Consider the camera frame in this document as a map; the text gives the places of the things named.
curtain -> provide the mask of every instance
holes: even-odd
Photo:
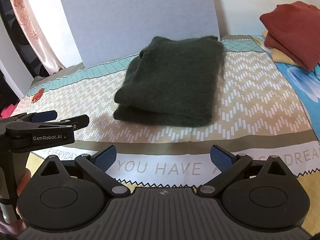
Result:
[[[60,60],[58,60],[44,36],[38,21],[32,12],[29,1],[10,0],[10,2],[17,21],[19,22],[28,42],[48,73],[53,75],[65,68]]]

bedsheet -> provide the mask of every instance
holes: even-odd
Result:
[[[70,160],[114,144],[118,153],[107,173],[131,189],[198,187],[220,173],[211,162],[213,144],[259,160],[277,154],[311,198],[304,228],[319,232],[320,146],[306,101],[289,75],[273,63],[261,37],[226,36],[222,42],[225,75],[217,84],[214,119],[206,127],[145,126],[113,119],[113,96],[135,55],[31,88],[13,114],[56,110],[58,119],[87,114],[90,124],[75,132],[72,145],[33,152],[27,166],[34,172],[48,155]],[[44,93],[32,103],[40,90]]]

green sweater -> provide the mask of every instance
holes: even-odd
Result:
[[[223,58],[223,44],[215,36],[153,38],[128,67],[115,94],[114,118],[146,125],[208,125]]]

brown stripe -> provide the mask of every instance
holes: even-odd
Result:
[[[317,138],[313,130],[307,130],[303,132],[274,136],[247,135],[231,140],[211,140],[180,143],[111,143],[76,140],[75,143],[66,145],[66,147],[100,151],[108,145],[114,144],[117,148],[117,152],[124,154],[183,155],[209,153],[213,144],[217,144],[229,152],[238,152],[253,148],[280,148],[312,141],[317,141]]]

triangular hole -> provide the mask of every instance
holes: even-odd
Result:
[[[44,168],[44,170],[41,172],[41,176],[48,176],[48,175],[54,175],[59,174],[58,167],[55,162],[50,161]]]
[[[275,175],[285,175],[284,170],[281,168],[280,164],[278,162],[273,162],[270,166],[270,169],[268,171],[269,174],[275,174]]]

